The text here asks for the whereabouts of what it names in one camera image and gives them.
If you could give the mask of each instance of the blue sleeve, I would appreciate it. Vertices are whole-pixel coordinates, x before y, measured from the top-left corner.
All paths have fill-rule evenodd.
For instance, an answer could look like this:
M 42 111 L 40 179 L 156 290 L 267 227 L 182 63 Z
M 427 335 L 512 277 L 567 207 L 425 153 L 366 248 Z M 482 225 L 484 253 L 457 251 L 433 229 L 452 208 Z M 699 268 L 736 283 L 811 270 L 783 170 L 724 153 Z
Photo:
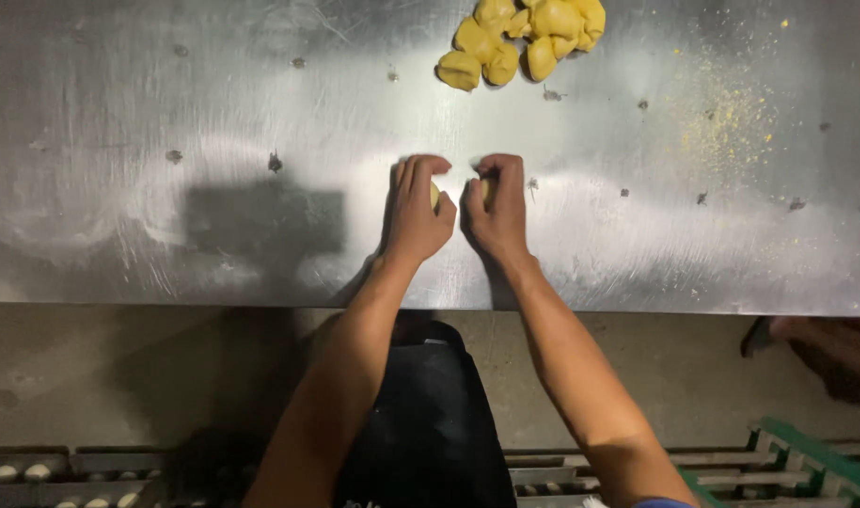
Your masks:
M 634 504 L 634 508 L 694 508 L 686 502 L 673 499 L 648 499 Z

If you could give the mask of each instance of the floor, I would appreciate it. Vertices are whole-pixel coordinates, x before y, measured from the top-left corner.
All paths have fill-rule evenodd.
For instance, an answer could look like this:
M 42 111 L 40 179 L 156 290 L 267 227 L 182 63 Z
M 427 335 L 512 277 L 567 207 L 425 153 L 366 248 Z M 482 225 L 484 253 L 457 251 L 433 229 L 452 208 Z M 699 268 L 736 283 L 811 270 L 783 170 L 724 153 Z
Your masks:
M 0 445 L 174 445 L 220 425 L 268 433 L 334 311 L 0 305 Z M 505 448 L 572 447 L 519 318 L 440 312 L 478 365 Z M 742 445 L 763 415 L 860 438 L 785 345 L 740 358 L 751 317 L 584 314 L 666 446 Z

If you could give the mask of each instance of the stainless steel table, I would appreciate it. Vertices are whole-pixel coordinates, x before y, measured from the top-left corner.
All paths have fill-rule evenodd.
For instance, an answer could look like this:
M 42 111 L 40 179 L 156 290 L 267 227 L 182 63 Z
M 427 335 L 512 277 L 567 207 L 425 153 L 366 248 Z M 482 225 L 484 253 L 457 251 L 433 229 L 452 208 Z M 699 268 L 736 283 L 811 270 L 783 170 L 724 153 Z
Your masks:
M 860 0 L 604 4 L 556 100 L 436 79 L 466 0 L 0 0 L 0 301 L 341 305 L 502 151 L 576 310 L 860 316 Z M 513 302 L 456 232 L 404 305 Z

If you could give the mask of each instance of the hand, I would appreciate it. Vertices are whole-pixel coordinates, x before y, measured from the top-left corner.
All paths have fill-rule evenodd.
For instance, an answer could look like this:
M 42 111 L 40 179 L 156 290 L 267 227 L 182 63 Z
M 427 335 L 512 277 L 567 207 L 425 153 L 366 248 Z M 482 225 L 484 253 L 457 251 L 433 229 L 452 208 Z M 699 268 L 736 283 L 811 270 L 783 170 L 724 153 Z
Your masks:
M 470 230 L 481 247 L 505 269 L 532 259 L 527 250 L 524 160 L 506 154 L 486 156 L 477 172 L 483 178 L 497 178 L 498 190 L 487 211 L 481 181 L 470 180 Z
M 451 164 L 438 156 L 410 156 L 395 170 L 394 203 L 384 262 L 402 263 L 417 270 L 451 238 L 455 203 L 439 194 L 439 213 L 430 206 L 430 177 L 445 174 Z

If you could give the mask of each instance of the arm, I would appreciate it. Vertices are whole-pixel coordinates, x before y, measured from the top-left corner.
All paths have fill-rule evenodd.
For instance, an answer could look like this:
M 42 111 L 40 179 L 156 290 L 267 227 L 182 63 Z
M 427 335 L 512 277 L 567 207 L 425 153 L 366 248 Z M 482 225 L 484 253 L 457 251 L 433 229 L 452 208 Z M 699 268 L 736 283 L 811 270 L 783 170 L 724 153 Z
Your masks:
M 487 211 L 480 182 L 471 181 L 471 230 L 514 290 L 537 374 L 590 460 L 603 497 L 616 508 L 658 497 L 695 506 L 643 413 L 527 250 L 523 161 L 489 156 L 479 172 L 497 177 L 498 191 Z
M 404 292 L 421 263 L 451 237 L 454 203 L 443 192 L 438 216 L 429 206 L 430 177 L 450 167 L 435 156 L 399 164 L 387 250 L 295 389 L 244 507 L 332 502 L 339 469 L 383 382 Z

